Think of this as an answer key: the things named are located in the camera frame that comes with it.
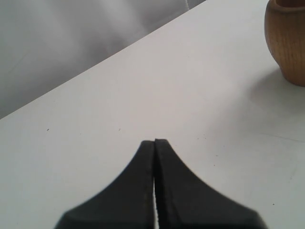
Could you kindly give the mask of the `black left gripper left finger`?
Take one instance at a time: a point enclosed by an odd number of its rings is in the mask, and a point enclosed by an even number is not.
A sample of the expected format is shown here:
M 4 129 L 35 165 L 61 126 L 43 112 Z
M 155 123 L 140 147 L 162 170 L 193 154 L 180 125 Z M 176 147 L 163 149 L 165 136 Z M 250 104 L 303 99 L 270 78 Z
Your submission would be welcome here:
M 120 175 L 103 191 L 68 210 L 58 229 L 153 229 L 154 142 L 142 141 Z

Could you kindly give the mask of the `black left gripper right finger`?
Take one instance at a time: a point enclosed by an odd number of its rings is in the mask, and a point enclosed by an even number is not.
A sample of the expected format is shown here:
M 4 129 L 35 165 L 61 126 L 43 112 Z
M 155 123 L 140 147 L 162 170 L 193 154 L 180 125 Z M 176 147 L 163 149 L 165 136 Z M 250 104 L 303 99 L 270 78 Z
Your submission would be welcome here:
M 154 181 L 161 229 L 265 229 L 254 210 L 219 193 L 178 157 L 165 139 L 154 142 Z

